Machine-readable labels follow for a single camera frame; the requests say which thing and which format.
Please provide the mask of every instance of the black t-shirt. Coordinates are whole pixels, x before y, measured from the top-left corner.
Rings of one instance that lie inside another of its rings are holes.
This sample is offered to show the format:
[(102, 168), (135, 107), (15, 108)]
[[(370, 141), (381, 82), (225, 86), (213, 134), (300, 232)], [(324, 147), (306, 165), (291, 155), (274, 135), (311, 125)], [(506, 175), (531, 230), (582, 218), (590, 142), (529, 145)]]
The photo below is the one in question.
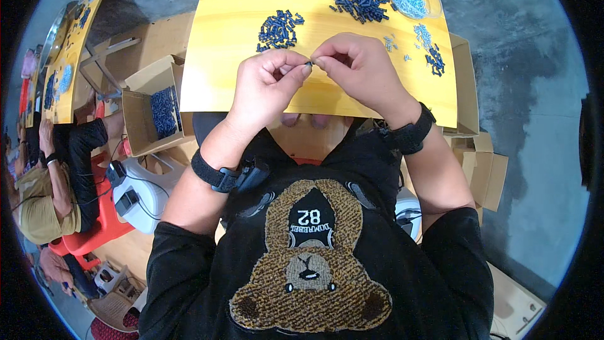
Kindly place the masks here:
[(227, 205), (214, 239), (161, 222), (143, 339), (488, 339), (493, 280), (476, 210), (443, 215), (420, 246), (362, 179), (321, 167)]

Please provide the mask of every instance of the teddy bear graphic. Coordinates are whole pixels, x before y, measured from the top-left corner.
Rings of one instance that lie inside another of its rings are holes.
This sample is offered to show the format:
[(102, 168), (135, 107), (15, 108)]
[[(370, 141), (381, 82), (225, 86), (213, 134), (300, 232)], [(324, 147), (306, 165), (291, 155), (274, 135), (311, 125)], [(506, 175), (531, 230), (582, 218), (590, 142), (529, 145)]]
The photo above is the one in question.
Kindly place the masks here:
[(267, 252), (229, 301), (233, 320), (297, 333), (380, 325), (392, 298), (353, 256), (362, 221), (361, 204), (336, 180), (287, 187), (266, 212)]

